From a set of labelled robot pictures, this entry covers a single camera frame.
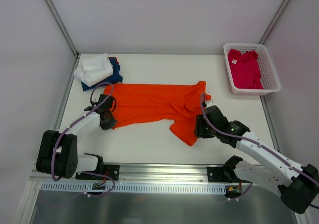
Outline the orange t-shirt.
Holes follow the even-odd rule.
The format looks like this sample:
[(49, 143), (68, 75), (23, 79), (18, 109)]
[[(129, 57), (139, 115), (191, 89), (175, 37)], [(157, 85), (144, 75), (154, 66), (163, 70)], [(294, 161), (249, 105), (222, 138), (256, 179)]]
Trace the orange t-shirt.
[(172, 120), (170, 131), (188, 146), (193, 146), (196, 117), (201, 114), (200, 99), (212, 96), (206, 92), (206, 82), (195, 85), (163, 84), (114, 84), (104, 88), (105, 95), (111, 93), (117, 105), (113, 116), (120, 128), (135, 123)]

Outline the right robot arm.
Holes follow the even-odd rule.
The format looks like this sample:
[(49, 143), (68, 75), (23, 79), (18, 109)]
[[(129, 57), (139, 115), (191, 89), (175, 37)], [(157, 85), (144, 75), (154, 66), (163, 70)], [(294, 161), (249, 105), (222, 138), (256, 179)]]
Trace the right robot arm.
[(312, 207), (319, 194), (319, 171), (291, 160), (263, 143), (249, 127), (228, 119), (213, 102), (201, 102), (202, 113), (196, 117), (195, 136), (217, 138), (220, 142), (249, 155), (257, 167), (239, 156), (232, 156), (215, 177), (227, 182), (249, 181), (277, 195), (297, 214)]

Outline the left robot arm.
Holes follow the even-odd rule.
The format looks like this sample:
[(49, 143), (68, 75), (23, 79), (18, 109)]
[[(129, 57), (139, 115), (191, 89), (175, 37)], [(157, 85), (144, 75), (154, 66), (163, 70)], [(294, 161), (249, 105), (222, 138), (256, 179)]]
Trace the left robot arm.
[(83, 113), (69, 125), (59, 130), (47, 130), (41, 140), (36, 170), (50, 174), (54, 181), (71, 178), (87, 172), (92, 179), (104, 174), (103, 158), (96, 154), (81, 153), (80, 141), (92, 130), (100, 127), (108, 130), (115, 126), (112, 112), (116, 109), (113, 96), (101, 94), (97, 102), (91, 102)]

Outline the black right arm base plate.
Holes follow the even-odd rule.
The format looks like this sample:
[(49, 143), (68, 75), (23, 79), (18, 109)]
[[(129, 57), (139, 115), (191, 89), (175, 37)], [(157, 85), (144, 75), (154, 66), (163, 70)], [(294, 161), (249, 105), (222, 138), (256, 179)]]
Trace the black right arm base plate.
[(209, 183), (239, 183), (240, 179), (233, 170), (225, 169), (222, 166), (207, 167), (207, 179)]

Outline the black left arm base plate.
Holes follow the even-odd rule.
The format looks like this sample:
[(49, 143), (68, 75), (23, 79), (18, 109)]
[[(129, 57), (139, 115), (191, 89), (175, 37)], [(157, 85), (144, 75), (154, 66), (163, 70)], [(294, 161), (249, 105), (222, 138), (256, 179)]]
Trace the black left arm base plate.
[(76, 174), (75, 179), (77, 180), (103, 180), (104, 176), (108, 176), (112, 178), (114, 181), (118, 181), (119, 179), (119, 173), (120, 173), (120, 166), (114, 165), (114, 164), (104, 164), (102, 163), (99, 165), (94, 171), (92, 171), (96, 175), (86, 174), (86, 173), (80, 173)]

